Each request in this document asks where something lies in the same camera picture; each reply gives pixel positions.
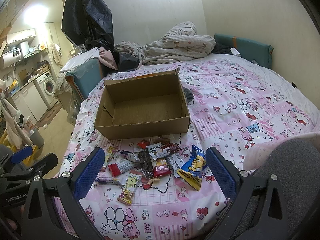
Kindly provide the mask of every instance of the washing machine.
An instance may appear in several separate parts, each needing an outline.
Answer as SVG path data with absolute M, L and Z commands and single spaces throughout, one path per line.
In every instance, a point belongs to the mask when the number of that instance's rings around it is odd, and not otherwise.
M 34 80 L 34 83 L 47 108 L 51 109 L 58 101 L 53 96 L 55 83 L 53 81 L 51 73 L 49 71 L 43 73 L 41 76 Z

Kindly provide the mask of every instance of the white cabinet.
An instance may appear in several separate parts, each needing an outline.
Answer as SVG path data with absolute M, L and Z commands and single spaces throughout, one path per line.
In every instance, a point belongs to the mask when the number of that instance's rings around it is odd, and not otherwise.
M 27 41 L 36 36 L 35 29 L 25 30 L 22 32 L 11 33 L 7 35 L 7 44 L 15 45 Z
M 23 114 L 24 117 L 30 116 L 30 120 L 32 121 L 33 124 L 36 124 L 37 120 L 31 113 L 27 103 L 25 102 L 22 93 L 17 92 L 12 96 L 12 99 L 16 105 L 16 107 L 20 110 L 20 112 Z
M 14 94 L 12 99 L 23 116 L 28 117 L 30 115 L 31 121 L 34 124 L 36 124 L 45 111 L 48 110 L 33 82 L 30 82 Z

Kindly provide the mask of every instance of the silver bolt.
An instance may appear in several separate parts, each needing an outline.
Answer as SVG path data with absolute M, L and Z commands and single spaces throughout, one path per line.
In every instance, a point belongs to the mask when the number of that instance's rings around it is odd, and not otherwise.
M 271 179 L 277 180 L 277 179 L 278 179 L 278 176 L 277 176 L 276 174 L 271 174 Z
M 36 175 L 36 176 L 33 178 L 33 180 L 34 180 L 34 181 L 38 181 L 40 178 L 41 178 L 41 176 Z
M 62 177 L 67 178 L 70 176 L 70 174 L 71 174 L 70 171 L 65 171 L 64 173 L 62 173 Z
M 249 176 L 249 173 L 247 171 L 240 171 L 240 175 L 242 177 L 248 177 Z

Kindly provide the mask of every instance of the mattress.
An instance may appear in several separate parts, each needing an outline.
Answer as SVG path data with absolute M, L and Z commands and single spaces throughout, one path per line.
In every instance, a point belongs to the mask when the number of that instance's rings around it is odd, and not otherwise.
M 105 79 L 119 80 L 178 67 L 182 85 L 194 95 L 188 103 L 189 131 L 173 135 L 182 149 L 177 157 L 184 162 L 193 144 L 204 151 L 215 146 L 241 170 L 246 153 L 255 144 L 307 133 L 316 125 L 319 110 L 297 88 L 272 70 L 233 55 L 210 54 L 187 62 L 142 66 Z M 102 80 L 82 102 L 60 174 L 72 171 L 95 147 L 133 151 L 133 145 L 141 140 L 108 140 L 95 130 L 103 88 Z M 109 171 L 99 174 L 104 175 L 111 176 Z M 120 193 L 121 186 L 94 183 L 87 197 L 80 200 L 105 239 L 189 239 L 211 230 L 228 202 L 209 168 L 200 191 L 168 175 L 150 188 L 140 185 L 131 206 L 117 201 Z M 58 198 L 56 205 L 66 230 L 74 234 Z

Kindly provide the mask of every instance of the pink blanket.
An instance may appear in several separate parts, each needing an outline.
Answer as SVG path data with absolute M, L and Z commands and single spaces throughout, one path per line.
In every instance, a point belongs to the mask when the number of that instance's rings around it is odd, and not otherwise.
M 272 70 L 233 55 L 211 54 L 188 62 L 143 66 L 107 79 L 177 67 L 182 85 L 194 94 L 194 100 L 188 104 L 189 131 L 174 135 L 182 149 L 176 157 L 182 162 L 189 159 L 192 144 L 204 151 L 215 146 L 242 169 L 246 154 L 256 144 L 310 132 L 315 127 L 319 111 L 300 91 Z M 94 129 L 103 88 L 101 81 L 82 103 L 60 174 L 72 171 L 96 146 L 133 151 L 141 140 L 110 141 Z M 97 183 L 80 203 L 105 239 L 188 239 L 211 230 L 228 202 L 209 168 L 205 173 L 199 192 L 183 179 L 168 175 L 149 189 L 140 185 L 131 206 L 117 201 L 121 186 Z M 110 176 L 110 172 L 101 172 L 99 176 Z M 58 199 L 56 204 L 66 230 L 74 233 Z

